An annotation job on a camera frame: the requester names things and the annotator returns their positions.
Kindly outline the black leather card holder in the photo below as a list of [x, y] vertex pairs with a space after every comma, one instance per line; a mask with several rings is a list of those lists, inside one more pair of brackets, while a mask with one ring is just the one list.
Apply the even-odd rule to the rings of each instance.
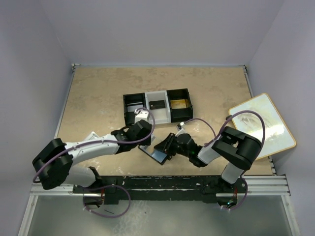
[[144, 152], [147, 156], [152, 158], [154, 161], [163, 165], [166, 161], [171, 160], [172, 157], [168, 156], [164, 152], [156, 150], [155, 145], [161, 143], [162, 140], [157, 138], [154, 134], [151, 135], [151, 144], [150, 145], [139, 145], [138, 148]]

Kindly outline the black and white organizer tray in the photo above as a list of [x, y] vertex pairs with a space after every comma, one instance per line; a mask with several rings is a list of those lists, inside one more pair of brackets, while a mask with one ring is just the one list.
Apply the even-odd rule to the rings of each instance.
[[135, 122], [135, 110], [145, 107], [155, 117], [156, 124], [183, 122], [193, 118], [193, 106], [187, 88], [124, 94], [124, 120], [127, 126]]

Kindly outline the clear plastic card sleeve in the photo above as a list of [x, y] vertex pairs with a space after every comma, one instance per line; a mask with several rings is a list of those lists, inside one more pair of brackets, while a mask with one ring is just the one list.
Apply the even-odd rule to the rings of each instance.
[[92, 141], [92, 140], [96, 140], [98, 139], [99, 136], [94, 132], [92, 131], [85, 139], [84, 141]]

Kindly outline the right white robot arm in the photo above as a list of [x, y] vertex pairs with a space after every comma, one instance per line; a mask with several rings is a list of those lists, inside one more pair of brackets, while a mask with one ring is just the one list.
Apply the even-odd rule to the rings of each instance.
[[198, 145], [184, 129], [177, 134], [170, 133], [154, 146], [155, 150], [169, 157], [176, 154], [185, 156], [197, 167], [205, 167], [220, 156], [223, 157], [228, 164], [220, 177], [228, 184], [234, 184], [251, 168], [261, 148], [260, 140], [229, 126], [225, 127], [219, 137], [208, 146]]

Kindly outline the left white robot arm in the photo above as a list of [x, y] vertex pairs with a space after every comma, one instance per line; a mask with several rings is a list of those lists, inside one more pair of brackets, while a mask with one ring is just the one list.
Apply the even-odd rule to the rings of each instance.
[[154, 123], [142, 119], [94, 140], [64, 143], [60, 138], [53, 139], [32, 161], [36, 171], [32, 181], [40, 183], [45, 190], [67, 182], [86, 188], [94, 186], [101, 181], [98, 172], [94, 167], [80, 169], [79, 163], [150, 144], [154, 129]]

